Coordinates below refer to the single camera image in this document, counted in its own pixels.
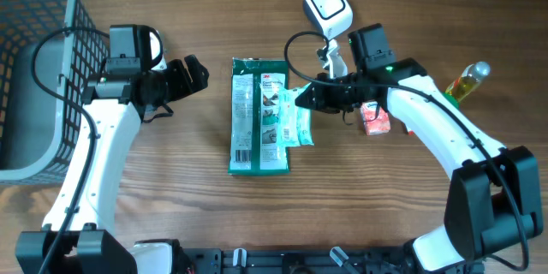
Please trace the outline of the green lid white jar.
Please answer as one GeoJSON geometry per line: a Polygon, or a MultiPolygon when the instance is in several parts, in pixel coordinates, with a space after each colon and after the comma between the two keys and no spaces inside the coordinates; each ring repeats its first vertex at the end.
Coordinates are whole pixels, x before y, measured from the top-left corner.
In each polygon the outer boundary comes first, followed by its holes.
{"type": "Polygon", "coordinates": [[[459,103],[457,102],[457,100],[451,96],[450,94],[444,92],[443,93],[444,97],[455,107],[455,108],[459,108],[459,103]]]}

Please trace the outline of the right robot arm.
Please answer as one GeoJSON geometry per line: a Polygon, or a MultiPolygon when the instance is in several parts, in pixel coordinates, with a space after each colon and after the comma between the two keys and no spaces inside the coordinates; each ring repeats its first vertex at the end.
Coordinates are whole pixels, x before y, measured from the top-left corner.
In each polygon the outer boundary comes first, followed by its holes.
{"type": "Polygon", "coordinates": [[[444,222],[405,245],[408,271],[440,273],[486,258],[525,271],[528,242],[544,228],[536,157],[477,128],[413,58],[396,60],[381,24],[349,33],[348,41],[355,72],[318,74],[295,103],[336,114],[375,100],[442,165],[450,180],[444,222]]]}

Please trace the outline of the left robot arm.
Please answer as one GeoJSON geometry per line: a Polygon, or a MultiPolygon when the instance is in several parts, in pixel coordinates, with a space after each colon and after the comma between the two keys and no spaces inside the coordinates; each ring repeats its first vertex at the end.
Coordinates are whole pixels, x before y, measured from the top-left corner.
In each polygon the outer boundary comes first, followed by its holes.
{"type": "Polygon", "coordinates": [[[153,52],[155,30],[116,25],[105,37],[110,52],[91,74],[76,103],[80,132],[68,173],[39,231],[21,232],[15,257],[25,273],[188,273],[191,259],[179,241],[138,241],[125,248],[114,236],[124,164],[149,108],[168,108],[208,86],[196,56],[168,62],[153,52]]]}

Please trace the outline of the green 3M gloves package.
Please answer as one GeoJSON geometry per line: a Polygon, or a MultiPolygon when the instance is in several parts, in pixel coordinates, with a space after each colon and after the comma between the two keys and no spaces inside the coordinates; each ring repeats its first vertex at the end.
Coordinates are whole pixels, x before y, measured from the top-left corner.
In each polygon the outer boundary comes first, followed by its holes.
{"type": "Polygon", "coordinates": [[[281,136],[279,95],[286,89],[288,67],[278,59],[234,58],[231,76],[232,176],[289,173],[288,151],[281,136]]]}

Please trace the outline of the pale green wipes packet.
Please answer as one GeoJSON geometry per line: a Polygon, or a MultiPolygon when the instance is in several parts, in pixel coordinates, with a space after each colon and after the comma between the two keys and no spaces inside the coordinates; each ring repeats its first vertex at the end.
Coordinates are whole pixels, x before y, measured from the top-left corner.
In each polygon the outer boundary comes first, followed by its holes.
{"type": "Polygon", "coordinates": [[[279,94],[277,144],[281,147],[313,146],[311,111],[299,107],[295,100],[307,88],[282,89],[279,94]]]}

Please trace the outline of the yellow liquid clear bottle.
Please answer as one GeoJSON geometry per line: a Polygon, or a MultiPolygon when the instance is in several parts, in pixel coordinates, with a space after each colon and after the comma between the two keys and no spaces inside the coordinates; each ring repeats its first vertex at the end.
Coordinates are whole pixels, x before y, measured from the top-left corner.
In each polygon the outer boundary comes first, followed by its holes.
{"type": "Polygon", "coordinates": [[[460,103],[489,76],[490,72],[491,66],[487,62],[470,64],[456,80],[449,84],[445,93],[460,103]]]}

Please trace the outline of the orange Kleenex tissue pack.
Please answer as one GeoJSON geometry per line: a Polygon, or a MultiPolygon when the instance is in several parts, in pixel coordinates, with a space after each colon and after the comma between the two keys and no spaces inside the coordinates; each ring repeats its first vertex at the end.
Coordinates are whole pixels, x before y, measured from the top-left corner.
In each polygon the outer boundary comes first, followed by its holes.
{"type": "Polygon", "coordinates": [[[389,115],[376,101],[365,102],[360,107],[366,135],[385,134],[390,131],[389,115]]]}

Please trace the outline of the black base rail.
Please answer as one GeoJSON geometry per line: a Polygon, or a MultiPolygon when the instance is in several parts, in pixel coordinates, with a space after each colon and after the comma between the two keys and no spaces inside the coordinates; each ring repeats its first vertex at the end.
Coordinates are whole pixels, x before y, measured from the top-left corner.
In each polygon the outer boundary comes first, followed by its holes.
{"type": "Polygon", "coordinates": [[[425,273],[409,247],[365,250],[182,249],[175,272],[182,274],[425,273]]]}

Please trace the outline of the grey plastic mesh basket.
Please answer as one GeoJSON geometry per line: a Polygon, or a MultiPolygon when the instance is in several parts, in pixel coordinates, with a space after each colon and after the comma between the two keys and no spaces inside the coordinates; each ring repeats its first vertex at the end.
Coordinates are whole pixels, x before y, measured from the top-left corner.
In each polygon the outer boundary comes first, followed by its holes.
{"type": "Polygon", "coordinates": [[[106,57],[82,0],[1,0],[1,183],[63,181],[80,91],[106,57]]]}

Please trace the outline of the white barcode scanner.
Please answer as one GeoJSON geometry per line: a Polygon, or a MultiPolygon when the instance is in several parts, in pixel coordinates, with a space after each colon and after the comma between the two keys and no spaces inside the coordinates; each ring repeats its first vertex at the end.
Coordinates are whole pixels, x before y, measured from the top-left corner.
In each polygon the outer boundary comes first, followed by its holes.
{"type": "Polygon", "coordinates": [[[347,0],[303,0],[308,20],[328,39],[350,28],[354,14],[347,0]]]}

